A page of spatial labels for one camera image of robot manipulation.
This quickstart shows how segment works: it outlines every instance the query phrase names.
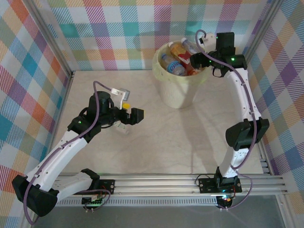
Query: purple cable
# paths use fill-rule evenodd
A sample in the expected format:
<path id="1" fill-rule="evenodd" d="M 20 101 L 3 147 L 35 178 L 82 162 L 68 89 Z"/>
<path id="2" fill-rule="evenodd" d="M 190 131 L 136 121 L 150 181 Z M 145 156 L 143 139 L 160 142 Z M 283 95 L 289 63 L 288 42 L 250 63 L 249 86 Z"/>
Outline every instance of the purple cable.
<path id="1" fill-rule="evenodd" d="M 105 201 L 103 204 L 101 204 L 101 205 L 98 206 L 97 208 L 93 209 L 93 211 L 99 210 L 104 204 L 106 204 L 106 203 L 109 201 L 109 199 L 110 199 L 110 197 L 111 197 L 110 191 L 107 190 L 107 189 L 96 189 L 96 190 L 85 190 L 85 191 L 80 191 L 80 192 L 78 192 L 78 193 L 88 193 L 88 192 L 95 192 L 95 191 L 106 192 L 106 193 L 108 193 L 109 196 L 108 196 L 108 198 L 106 199 L 106 201 Z"/>
<path id="2" fill-rule="evenodd" d="M 256 125 L 257 122 L 256 122 L 255 114 L 254 114 L 253 105 L 252 105 L 252 102 L 251 102 L 251 99 L 250 99 L 250 93 L 249 93 L 249 90 L 247 89 L 247 86 L 246 86 L 246 84 L 245 84 L 245 81 L 244 81 L 243 77 L 241 76 L 241 74 L 240 74 L 233 66 L 230 66 L 230 65 L 227 64 L 227 63 L 224 63 L 224 62 L 222 62 L 222 61 L 219 61 L 219 60 L 217 60 L 217 59 L 211 57 L 210 55 L 208 55 L 208 54 L 201 48 L 201 46 L 200 46 L 200 44 L 199 44 L 199 40 L 198 40 L 198 34 L 199 34 L 199 32 L 202 32 L 202 33 L 206 34 L 206 32 L 205 32 L 204 30 L 201 30 L 201 29 L 197 30 L 197 32 L 195 33 L 195 42 L 196 42 L 196 45 L 198 46 L 199 50 L 202 52 L 202 54 L 203 54 L 204 56 L 206 56 L 206 57 L 209 58 L 210 60 L 212 60 L 212 61 L 214 61 L 214 62 L 216 62 L 216 63 L 219 63 L 219 64 L 221 64 L 221 65 L 224 65 L 224 66 L 230 68 L 231 70 L 233 70 L 233 71 L 236 73 L 236 75 L 238 76 L 239 80 L 240 80 L 241 83 L 243 84 L 243 87 L 244 87 L 244 90 L 245 90 L 245 93 L 246 93 L 246 96 L 247 96 L 247 100 L 248 100 L 248 103 L 249 103 L 249 106 L 250 106 L 250 112 L 251 112 L 251 116 L 252 116 L 252 120 L 253 120 L 253 128 L 254 128 L 254 131 L 253 131 L 253 138 L 252 138 L 251 145 L 250 145 L 250 147 L 249 147 L 248 153 L 247 153 L 247 155 L 245 156 L 244 160 L 243 160 L 237 167 L 231 166 L 231 168 L 232 168 L 233 170 L 237 170 L 237 169 L 239 169 L 240 167 L 242 167 L 242 166 L 245 164 L 245 162 L 247 161 L 247 159 L 249 158 L 249 156 L 250 156 L 250 154 L 251 154 L 251 152 L 252 152 L 252 149 L 253 149 L 253 147 L 254 147 L 254 145 L 255 145 L 255 143 L 256 143 L 256 139 L 257 139 L 257 137 L 256 137 L 256 136 L 257 136 L 257 125 Z"/>
<path id="3" fill-rule="evenodd" d="M 98 100 L 98 94 L 97 94 L 97 89 L 96 89 L 96 84 L 101 85 L 103 88 L 107 89 L 107 90 L 111 90 L 109 87 L 106 87 L 105 85 L 101 84 L 100 82 L 94 81 L 93 82 L 93 88 L 94 88 L 94 94 L 95 94 L 95 98 L 96 98 L 96 117 L 92 123 L 92 125 L 86 129 L 84 132 L 82 132 L 80 135 L 76 136 L 75 138 L 71 139 L 70 141 L 66 142 L 65 144 L 61 145 L 62 148 L 57 148 L 56 150 L 54 150 L 53 153 L 51 153 L 49 155 L 49 157 L 44 161 L 44 163 L 42 163 L 42 165 L 39 167 L 39 169 L 37 170 L 37 172 L 35 173 L 35 175 L 39 175 L 39 173 L 42 171 L 42 169 L 45 167 L 45 165 L 55 156 L 55 154 L 58 153 L 58 151 L 60 151 L 61 149 L 65 148 L 67 145 L 69 145 L 70 143 L 74 142 L 75 140 L 81 138 L 82 136 L 84 136 L 86 133 L 88 133 L 96 124 L 97 120 L 98 120 L 98 116 L 99 116 L 99 100 Z M 34 176 L 32 178 L 32 180 L 29 182 L 27 189 L 25 190 L 25 194 L 24 194 L 24 198 L 23 198 L 23 210 L 24 210 L 24 214 L 25 214 L 25 218 L 27 219 L 28 223 L 31 225 L 35 225 L 35 223 L 37 222 L 38 218 L 36 219 L 35 222 L 33 222 L 30 217 L 29 217 L 29 213 L 28 213 L 28 209 L 27 209 L 27 199 L 28 199 L 28 193 L 29 193 L 29 189 L 32 186 L 32 184 L 34 183 L 36 177 Z"/>

